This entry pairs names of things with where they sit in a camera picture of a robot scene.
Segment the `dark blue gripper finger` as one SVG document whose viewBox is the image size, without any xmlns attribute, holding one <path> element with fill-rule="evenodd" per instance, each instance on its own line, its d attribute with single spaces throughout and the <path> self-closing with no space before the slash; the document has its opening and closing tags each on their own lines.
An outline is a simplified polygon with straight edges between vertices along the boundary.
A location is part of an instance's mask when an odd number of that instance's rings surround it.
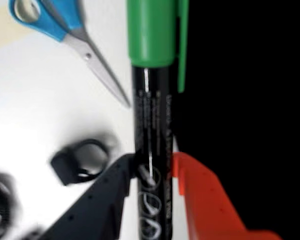
<svg viewBox="0 0 300 240">
<path fill-rule="evenodd" d="M 40 236 L 42 240 L 118 240 L 135 155 L 121 156 Z"/>
</svg>

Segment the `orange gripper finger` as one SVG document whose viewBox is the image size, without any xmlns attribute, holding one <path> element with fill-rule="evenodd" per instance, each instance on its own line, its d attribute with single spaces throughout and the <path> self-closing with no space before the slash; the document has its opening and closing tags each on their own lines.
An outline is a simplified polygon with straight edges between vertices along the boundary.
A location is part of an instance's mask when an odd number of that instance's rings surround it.
<svg viewBox="0 0 300 240">
<path fill-rule="evenodd" d="M 217 175 L 194 157 L 173 154 L 172 174 L 184 197 L 191 240 L 279 240 L 270 230 L 248 229 Z"/>
</svg>

